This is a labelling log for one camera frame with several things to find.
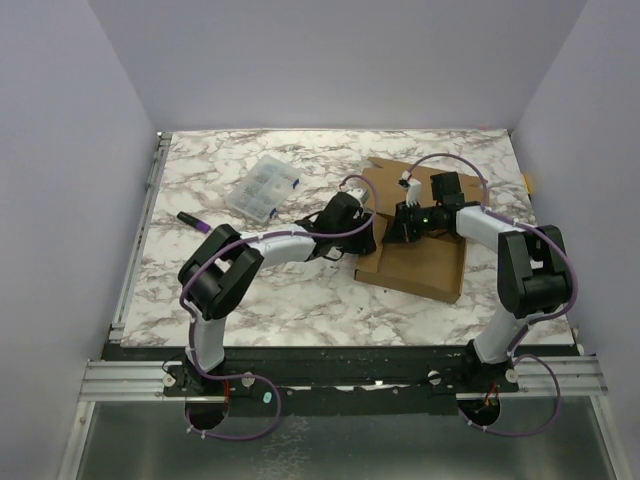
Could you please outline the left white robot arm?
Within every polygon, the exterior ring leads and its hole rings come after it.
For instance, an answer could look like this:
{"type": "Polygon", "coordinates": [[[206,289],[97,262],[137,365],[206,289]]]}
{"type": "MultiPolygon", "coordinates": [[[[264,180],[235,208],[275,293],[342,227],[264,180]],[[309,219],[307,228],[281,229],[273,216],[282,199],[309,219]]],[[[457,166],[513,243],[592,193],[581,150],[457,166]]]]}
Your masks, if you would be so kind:
{"type": "Polygon", "coordinates": [[[220,385],[226,319],[260,271],[329,259],[333,250],[341,256],[376,250],[367,197],[362,188],[340,191],[323,210],[276,231],[247,234],[224,224],[209,234],[178,274],[179,303],[191,316],[186,382],[195,392],[210,394],[220,385]]]}

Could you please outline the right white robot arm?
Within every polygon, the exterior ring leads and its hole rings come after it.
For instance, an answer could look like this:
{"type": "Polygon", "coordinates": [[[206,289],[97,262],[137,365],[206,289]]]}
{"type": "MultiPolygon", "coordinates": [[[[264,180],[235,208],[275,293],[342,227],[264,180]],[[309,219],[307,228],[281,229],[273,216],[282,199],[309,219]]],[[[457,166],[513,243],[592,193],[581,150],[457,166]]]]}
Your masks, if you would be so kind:
{"type": "Polygon", "coordinates": [[[499,306],[471,342],[475,357],[459,367],[461,383],[481,391],[495,379],[493,365],[510,359],[531,326],[562,316],[573,306],[577,280],[562,234],[555,226],[511,220],[483,202],[466,200],[454,172],[430,177],[432,207],[420,205],[422,184],[411,172],[403,172],[398,184],[406,197],[396,204],[384,243],[409,244],[429,233],[448,233],[497,255],[499,306]]]}

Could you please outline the brown cardboard box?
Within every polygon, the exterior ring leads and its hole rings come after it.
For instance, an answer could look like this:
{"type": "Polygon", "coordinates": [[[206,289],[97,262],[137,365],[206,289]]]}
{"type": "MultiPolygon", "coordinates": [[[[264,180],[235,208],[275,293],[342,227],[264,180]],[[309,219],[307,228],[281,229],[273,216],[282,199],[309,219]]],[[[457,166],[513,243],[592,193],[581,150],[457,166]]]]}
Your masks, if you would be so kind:
{"type": "Polygon", "coordinates": [[[377,189],[379,208],[373,222],[376,251],[357,259],[354,279],[379,287],[448,304],[462,293],[466,241],[449,234],[427,235],[410,244],[385,244],[383,236],[394,220],[395,205],[405,199],[398,185],[410,165],[371,157],[362,171],[377,189]]]}

